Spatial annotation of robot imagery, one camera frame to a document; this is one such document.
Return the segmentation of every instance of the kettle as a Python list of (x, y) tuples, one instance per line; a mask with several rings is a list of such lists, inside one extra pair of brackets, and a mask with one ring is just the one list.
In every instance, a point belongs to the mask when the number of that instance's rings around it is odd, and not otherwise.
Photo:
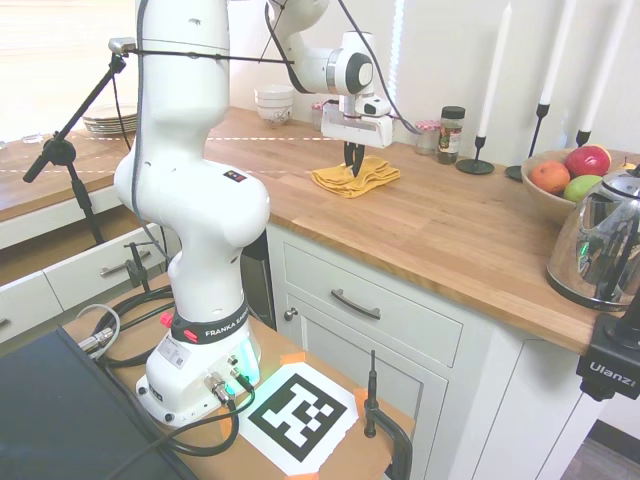
[(562, 227), (547, 280), (582, 306), (627, 309), (640, 287), (640, 167), (610, 173), (589, 190)]

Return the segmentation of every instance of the white cabinet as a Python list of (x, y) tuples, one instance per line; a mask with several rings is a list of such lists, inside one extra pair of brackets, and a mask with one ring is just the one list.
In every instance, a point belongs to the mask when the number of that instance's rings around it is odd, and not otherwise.
[(375, 350), (379, 398), (416, 421), (412, 441), (420, 454), (414, 456), (412, 478), (422, 479), (429, 463), (447, 381), (294, 296), (287, 297), (287, 306), (298, 313), (290, 322), (280, 316), (279, 331), (286, 331), (289, 338), (305, 350), (363, 387), (367, 384), (370, 352)]
[(275, 225), (279, 333), (416, 421), (411, 480), (560, 480), (597, 418), (578, 356)]
[(0, 343), (62, 313), (42, 272), (0, 287)]
[[(149, 225), (153, 236), (162, 245), (158, 225)], [(148, 243), (147, 234), (139, 228), (102, 245), (44, 269), (62, 307), (67, 310), (116, 285), (129, 280), (125, 262), (131, 260), (129, 243)], [(149, 269), (164, 262), (154, 245), (138, 247), (142, 264)]]

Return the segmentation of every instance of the wooden bowl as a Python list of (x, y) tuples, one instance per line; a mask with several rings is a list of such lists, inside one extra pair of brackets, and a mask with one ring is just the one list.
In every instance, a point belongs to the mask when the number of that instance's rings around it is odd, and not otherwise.
[[(538, 164), (543, 162), (558, 162), (564, 163), (565, 159), (574, 149), (567, 148), (564, 150), (552, 150), (549, 152), (540, 153), (534, 155), (531, 158), (527, 158), (522, 164), (522, 183), (529, 192), (529, 195), (533, 199), (534, 203), (538, 206), (540, 212), (551, 220), (556, 225), (564, 225), (564, 221), (567, 219), (571, 211), (575, 208), (576, 204), (565, 200), (562, 197), (557, 197), (551, 193), (547, 193), (544, 190), (536, 187), (531, 180), (529, 180), (529, 174)], [(611, 168), (610, 172), (614, 171), (617, 167), (624, 163), (625, 156), (628, 157), (630, 163), (638, 164), (637, 155), (633, 155), (628, 152), (620, 152), (616, 150), (609, 150), (611, 153)]]

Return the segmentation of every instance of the folded towel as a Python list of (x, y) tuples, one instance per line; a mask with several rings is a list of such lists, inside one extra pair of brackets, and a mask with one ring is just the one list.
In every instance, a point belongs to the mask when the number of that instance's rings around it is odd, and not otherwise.
[(400, 170), (390, 167), (389, 162), (380, 157), (367, 155), (357, 178), (346, 165), (315, 170), (311, 172), (311, 178), (325, 190), (344, 198), (356, 198), (400, 178)]

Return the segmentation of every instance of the spice jar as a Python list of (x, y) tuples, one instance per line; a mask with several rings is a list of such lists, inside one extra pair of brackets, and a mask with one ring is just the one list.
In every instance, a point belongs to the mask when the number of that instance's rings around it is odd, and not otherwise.
[(458, 160), (464, 114), (465, 109), (462, 107), (448, 106), (442, 109), (440, 139), (436, 155), (438, 163), (451, 165)]
[(416, 153), (419, 155), (433, 155), (436, 149), (437, 132), (440, 122), (437, 120), (423, 120), (416, 122), (416, 128), (422, 132), (416, 138)]
[(318, 132), (322, 131), (322, 108), (324, 102), (316, 102), (311, 105), (311, 121), (313, 122), (313, 128)]

